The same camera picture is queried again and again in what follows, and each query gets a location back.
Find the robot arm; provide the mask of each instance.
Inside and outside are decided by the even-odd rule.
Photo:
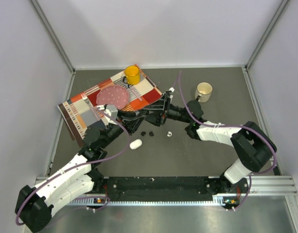
[[[164,93],[160,100],[139,111],[121,112],[117,111],[113,106],[108,105],[105,112],[118,119],[129,134],[133,134],[144,120],[155,126],[161,126],[169,118],[189,123],[185,131],[192,139],[215,141],[233,146],[239,159],[220,176],[218,182],[210,183],[210,188],[208,189],[210,194],[217,194],[219,192],[218,190],[228,192],[234,189],[236,184],[244,176],[251,172],[260,171],[271,158],[271,151],[256,135],[241,128],[223,128],[220,123],[215,124],[205,121],[202,118],[203,111],[197,100],[188,102],[187,106],[189,110],[199,121],[215,127],[199,125],[191,119],[185,108],[172,105],[171,100],[170,90]],[[248,122],[245,126],[260,133],[276,151],[273,142],[255,123]],[[85,145],[82,149],[67,165],[52,175],[55,176],[60,173],[61,176],[36,192],[23,208],[20,218],[32,232],[38,232],[43,229],[63,206],[70,203],[76,197],[92,190],[97,193],[105,193],[105,190],[103,190],[104,178],[97,169],[97,165],[100,163],[80,166],[67,173],[65,170],[77,164],[105,158],[106,151],[103,149],[122,132],[123,130],[107,117],[105,117],[105,120],[99,120],[97,124],[87,129],[83,140]],[[16,214],[25,199],[43,183],[32,188],[29,186],[22,188],[18,196],[15,209]]]

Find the mug handle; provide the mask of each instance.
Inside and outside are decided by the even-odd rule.
[[[201,98],[202,97],[202,94],[198,94],[198,96],[196,97],[196,100],[198,101],[199,100],[199,98]]]

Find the cable tie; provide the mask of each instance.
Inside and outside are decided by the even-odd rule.
[[[213,128],[214,128],[214,129],[218,129],[220,125],[221,125],[221,123],[215,124],[215,125],[213,126]]]
[[[61,175],[63,175],[63,174],[66,173],[63,169],[59,169],[58,172],[59,172]]]

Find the dark gray tabletop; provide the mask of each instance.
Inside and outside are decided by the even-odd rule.
[[[213,93],[208,102],[201,104],[204,118],[211,122],[225,124],[245,124],[257,122],[256,114],[240,67],[230,68],[185,68],[182,70],[182,88],[186,100],[194,98],[198,83],[208,82]],[[120,70],[77,71],[71,96],[111,77]],[[163,92],[174,83],[179,69],[147,69],[144,72]],[[172,104],[183,106],[178,87]],[[140,138],[142,146],[128,149],[120,157],[99,165],[104,176],[216,176],[220,175],[236,159],[234,149],[215,142],[201,142],[190,139],[184,130],[187,124],[167,120],[162,127],[142,123],[132,140]],[[122,150],[126,145],[126,135],[122,134],[106,151],[108,156]],[[64,166],[79,150],[71,140],[64,125],[54,158],[51,174]]]

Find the gray floor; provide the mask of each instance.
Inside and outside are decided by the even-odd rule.
[[[77,71],[71,96],[118,72],[120,70]],[[179,69],[148,69],[144,72],[163,92],[172,86]],[[205,119],[226,124],[245,124],[249,120],[257,122],[240,67],[182,69],[182,88],[186,100],[194,98],[195,88],[200,82],[209,82],[213,86],[210,100],[202,104]],[[173,104],[183,106],[178,92],[174,94]],[[215,176],[237,159],[234,149],[229,146],[190,139],[184,131],[185,127],[185,123],[172,120],[160,128],[144,122],[132,135],[133,140],[141,138],[143,145],[102,163],[99,170],[105,176]],[[141,136],[141,131],[153,131],[155,136]],[[173,133],[172,137],[166,136],[168,131]],[[126,135],[122,134],[106,148],[108,156],[122,150],[126,142]],[[71,140],[64,125],[51,173],[64,166],[78,150],[77,143]]]
[[[42,233],[296,233],[284,197],[250,197],[236,212],[216,206],[65,207]]]

